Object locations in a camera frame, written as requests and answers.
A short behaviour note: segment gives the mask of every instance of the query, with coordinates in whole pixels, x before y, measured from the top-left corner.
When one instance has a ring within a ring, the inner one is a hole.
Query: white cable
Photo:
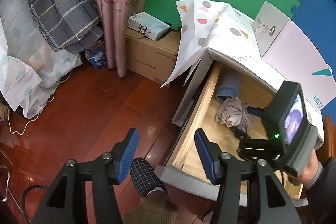
[[[50,101],[47,100],[47,103],[52,102],[55,99],[55,93],[52,94],[52,99]]]
[[[11,134],[11,135],[13,135],[13,134],[15,134],[15,133],[18,133],[20,136],[22,136],[22,135],[25,133],[25,131],[26,131],[26,128],[27,128],[28,123],[33,122],[33,121],[36,121],[37,118],[39,117],[39,114],[37,114],[37,116],[36,116],[36,118],[35,118],[34,120],[30,120],[30,121],[28,121],[28,122],[26,123],[25,129],[23,129],[23,132],[22,132],[22,133],[20,133],[19,131],[14,131],[14,132],[12,132],[11,122],[10,122],[10,120],[9,120],[9,109],[8,109],[8,107],[5,107],[5,109],[7,109],[7,111],[8,111],[8,124],[9,124],[9,130],[10,130],[10,134]]]
[[[60,83],[64,83],[65,81],[67,81],[67,80],[70,78],[71,74],[72,74],[72,71],[70,71],[69,76],[68,76],[65,80],[61,81]],[[52,102],[54,99],[55,99],[55,93],[53,93],[53,97],[52,97],[52,99],[51,99],[50,101],[47,101],[47,102],[50,103],[50,102]],[[25,131],[26,131],[26,128],[27,128],[28,123],[33,122],[33,121],[36,121],[37,118],[39,117],[39,114],[37,114],[37,116],[36,116],[35,119],[28,121],[28,122],[26,123],[25,129],[23,129],[23,132],[22,132],[22,133],[20,133],[19,131],[14,131],[14,132],[12,132],[11,122],[10,122],[10,120],[9,120],[9,108],[8,108],[8,107],[5,107],[5,108],[4,108],[4,111],[3,111],[4,114],[5,114],[5,110],[8,111],[8,124],[9,124],[9,130],[10,130],[10,134],[11,134],[11,135],[13,135],[13,134],[15,134],[15,133],[18,133],[20,136],[22,136],[22,135],[25,133]]]
[[[66,80],[68,80],[70,78],[71,74],[72,74],[72,71],[70,71],[69,76],[65,80],[61,81],[60,83],[64,83]]]

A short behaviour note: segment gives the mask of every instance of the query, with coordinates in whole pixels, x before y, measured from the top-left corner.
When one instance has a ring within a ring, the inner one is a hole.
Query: electric cable
[[[65,81],[67,81],[67,80],[70,78],[71,74],[72,74],[72,70],[70,71],[69,76],[68,76],[65,80],[60,81],[60,83],[64,83]],[[53,93],[52,95],[53,95],[52,99],[51,99],[51,100],[47,100],[47,103],[50,103],[50,102],[52,102],[52,101],[55,99],[55,93]],[[37,117],[36,117],[35,119],[28,121],[28,122],[26,123],[25,129],[23,129],[23,132],[22,132],[22,133],[20,133],[19,131],[14,131],[14,132],[12,132],[11,122],[10,122],[10,120],[9,120],[9,114],[10,114],[10,112],[9,112],[9,108],[8,108],[7,106],[6,106],[6,107],[4,108],[4,110],[3,110],[3,116],[5,116],[5,111],[6,111],[6,110],[7,110],[7,112],[8,112],[8,124],[9,124],[9,129],[10,129],[10,133],[11,133],[11,135],[13,135],[13,134],[15,134],[15,133],[18,133],[19,135],[22,136],[22,135],[25,133],[25,131],[26,131],[26,128],[27,128],[28,123],[33,122],[33,121],[36,121],[37,118],[39,117],[39,114],[37,114]]]
[[[26,200],[26,195],[33,189],[44,189],[47,190],[48,187],[44,186],[44,185],[32,185],[27,187],[22,194],[22,198],[21,198],[21,210],[23,213],[23,217],[25,218],[26,224],[30,224],[30,220],[28,218],[27,212],[26,212],[26,205],[25,205],[25,200]]]
[[[14,200],[16,206],[19,208],[19,210],[21,211],[21,213],[23,213],[23,211],[22,211],[22,209],[21,209],[21,206],[20,206],[20,205],[18,204],[18,202],[16,201],[16,198],[14,197],[14,195],[12,194],[12,192],[11,192],[10,189],[8,189],[8,192],[9,192],[9,194],[11,195],[11,197],[13,198],[13,200]]]

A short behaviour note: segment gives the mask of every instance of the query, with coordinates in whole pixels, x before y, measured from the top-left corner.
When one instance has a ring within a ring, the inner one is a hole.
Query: dark jacket sleeve
[[[322,166],[321,175],[307,190],[308,202],[315,223],[336,223],[336,161],[330,158]]]

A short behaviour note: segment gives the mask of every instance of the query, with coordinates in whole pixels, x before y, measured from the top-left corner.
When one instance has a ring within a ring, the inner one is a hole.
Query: blue foam mat
[[[319,49],[325,62],[336,74],[336,3],[334,0],[298,0],[292,21]],[[336,122],[336,98],[322,109],[322,117],[329,114]]]

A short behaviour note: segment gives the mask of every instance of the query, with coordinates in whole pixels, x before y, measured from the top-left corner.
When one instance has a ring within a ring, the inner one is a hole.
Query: cardboard box
[[[168,32],[170,28],[168,24],[145,12],[130,16],[127,26],[154,41]]]
[[[289,17],[265,1],[252,27],[261,58],[287,80],[299,82],[315,110],[335,98],[331,68]]]
[[[174,69],[180,37],[180,32],[171,30],[165,37],[154,42],[144,34],[127,28],[127,68],[162,85]]]

